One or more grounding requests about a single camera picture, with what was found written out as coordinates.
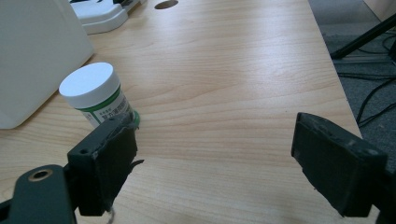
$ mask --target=wood grain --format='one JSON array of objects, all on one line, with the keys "label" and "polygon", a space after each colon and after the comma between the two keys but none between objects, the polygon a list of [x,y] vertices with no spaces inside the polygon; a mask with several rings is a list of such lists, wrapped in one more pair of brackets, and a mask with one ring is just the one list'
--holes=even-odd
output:
[{"label": "wood grain", "polygon": [[[342,218],[290,156],[296,114],[360,135],[305,0],[187,1],[135,10],[91,35],[89,61],[112,63],[141,114],[135,168],[115,223],[374,223]],[[55,93],[21,127],[0,131],[1,199],[17,177],[92,130]],[[106,223],[106,217],[78,217]]]}]

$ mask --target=black cable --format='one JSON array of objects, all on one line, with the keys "label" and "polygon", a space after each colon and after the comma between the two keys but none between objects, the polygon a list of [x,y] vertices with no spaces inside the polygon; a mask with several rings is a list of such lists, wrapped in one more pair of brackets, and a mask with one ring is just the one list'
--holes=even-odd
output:
[{"label": "black cable", "polygon": [[387,47],[386,43],[387,43],[387,41],[388,41],[389,39],[394,38],[394,37],[396,37],[396,35],[391,35],[391,36],[388,36],[387,38],[385,38],[385,39],[382,41],[382,47],[383,47],[384,49],[386,49],[387,51],[390,51],[390,48]]},{"label": "black cable", "polygon": [[375,51],[369,51],[369,50],[365,50],[365,49],[358,49],[358,51],[361,51],[363,53],[369,53],[369,54],[388,54],[387,51],[384,52],[375,52]]},{"label": "black cable", "polygon": [[382,47],[384,49],[386,49],[387,51],[384,52],[375,52],[375,51],[370,51],[370,50],[366,50],[366,49],[358,49],[358,51],[364,52],[364,53],[369,53],[369,54],[388,54],[390,51],[390,48],[387,47],[387,41],[390,40],[391,38],[396,37],[396,34],[394,33],[385,33],[386,35],[390,35],[388,37],[386,37],[384,40],[382,40]]},{"label": "black cable", "polygon": [[69,3],[72,4],[72,3],[86,2],[86,1],[89,1],[89,0],[71,0]]},{"label": "black cable", "polygon": [[362,128],[362,127],[366,126],[366,125],[367,125],[368,123],[370,123],[371,121],[373,121],[373,120],[379,118],[381,115],[383,115],[383,114],[389,112],[391,109],[393,109],[393,108],[395,108],[395,107],[396,107],[396,103],[393,103],[393,104],[391,104],[391,105],[388,105],[387,108],[383,109],[381,112],[379,112],[379,113],[377,113],[377,114],[374,114],[374,115],[370,116],[370,117],[367,118],[367,119],[362,120],[361,123],[358,124],[358,125],[359,125],[359,128]]},{"label": "black cable", "polygon": [[395,75],[372,75],[372,74],[364,74],[364,73],[338,73],[338,76],[363,79],[363,80],[372,80],[372,81],[396,78]]},{"label": "black cable", "polygon": [[370,101],[370,99],[373,97],[373,95],[381,90],[382,88],[388,86],[390,83],[392,83],[393,81],[395,81],[396,78],[391,78],[390,80],[382,83],[381,85],[377,86],[375,89],[373,89],[366,97],[366,99],[364,99],[363,103],[361,104],[361,109],[359,110],[359,114],[356,117],[356,122],[358,123],[358,125],[361,123],[361,116],[363,114],[364,108],[367,106],[367,103]]},{"label": "black cable", "polygon": [[113,206],[111,206],[111,210],[108,212],[108,214],[110,215],[110,218],[108,219],[107,224],[113,224],[116,216],[116,211],[114,210]]}]

